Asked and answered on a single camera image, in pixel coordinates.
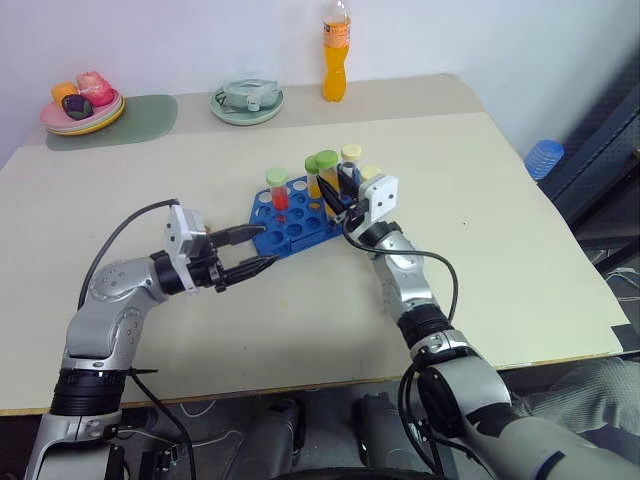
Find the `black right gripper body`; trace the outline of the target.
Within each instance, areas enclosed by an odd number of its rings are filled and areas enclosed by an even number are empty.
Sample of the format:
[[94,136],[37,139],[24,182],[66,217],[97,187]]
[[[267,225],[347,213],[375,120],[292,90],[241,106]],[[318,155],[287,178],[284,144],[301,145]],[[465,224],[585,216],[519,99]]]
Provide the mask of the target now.
[[361,235],[370,226],[367,220],[369,200],[358,200],[346,207],[344,211],[334,216],[333,222],[340,226],[344,235]]

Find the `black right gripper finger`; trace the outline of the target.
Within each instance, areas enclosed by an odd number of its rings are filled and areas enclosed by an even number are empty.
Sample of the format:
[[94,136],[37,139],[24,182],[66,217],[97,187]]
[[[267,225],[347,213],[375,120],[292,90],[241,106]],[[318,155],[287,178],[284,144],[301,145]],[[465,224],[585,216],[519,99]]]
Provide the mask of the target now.
[[344,161],[337,166],[340,195],[348,202],[356,202],[358,199],[360,173],[356,165],[351,161]]
[[325,205],[333,212],[334,222],[342,223],[345,218],[346,207],[341,201],[339,192],[322,177],[318,177],[317,182]]

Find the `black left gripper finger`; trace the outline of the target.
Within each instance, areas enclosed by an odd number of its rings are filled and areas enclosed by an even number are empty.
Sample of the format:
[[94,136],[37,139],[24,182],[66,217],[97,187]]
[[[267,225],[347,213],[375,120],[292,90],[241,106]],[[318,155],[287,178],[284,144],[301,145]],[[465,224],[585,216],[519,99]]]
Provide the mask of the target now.
[[266,227],[258,224],[244,224],[219,230],[212,233],[212,247],[221,248],[245,243],[265,231]]
[[277,255],[258,255],[243,260],[238,265],[226,269],[220,274],[219,290],[225,291],[235,284],[257,276],[277,260]]

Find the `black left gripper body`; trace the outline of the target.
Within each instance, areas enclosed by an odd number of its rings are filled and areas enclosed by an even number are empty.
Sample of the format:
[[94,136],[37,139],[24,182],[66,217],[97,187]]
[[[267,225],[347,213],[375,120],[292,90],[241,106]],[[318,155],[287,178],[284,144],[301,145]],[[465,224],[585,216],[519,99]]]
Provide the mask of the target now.
[[219,239],[208,239],[197,253],[189,255],[188,271],[198,288],[214,288],[221,293],[230,287],[227,274],[219,257],[219,250],[225,246]]

